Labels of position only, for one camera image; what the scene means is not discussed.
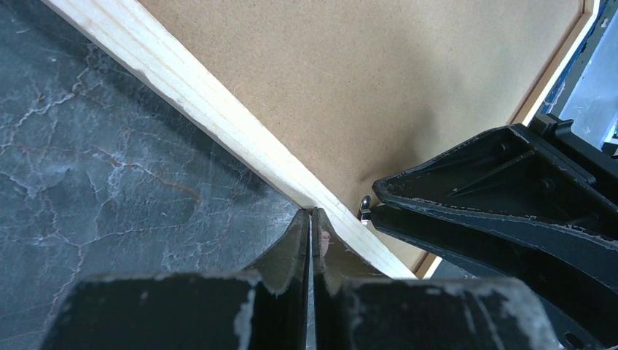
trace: gray marble surface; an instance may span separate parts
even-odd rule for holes
[[[0,349],[75,282],[237,270],[297,210],[38,0],[0,2]]]

